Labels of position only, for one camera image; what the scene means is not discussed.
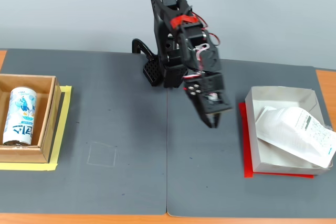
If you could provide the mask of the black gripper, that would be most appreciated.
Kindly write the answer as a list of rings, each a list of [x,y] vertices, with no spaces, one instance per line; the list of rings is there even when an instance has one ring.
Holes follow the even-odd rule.
[[[184,81],[184,91],[191,100],[199,118],[209,128],[217,128],[221,114],[213,115],[213,125],[205,113],[205,105],[202,97],[208,96],[210,93],[217,93],[219,98],[226,98],[223,75],[220,72],[203,73],[200,80],[200,85],[195,80]]]

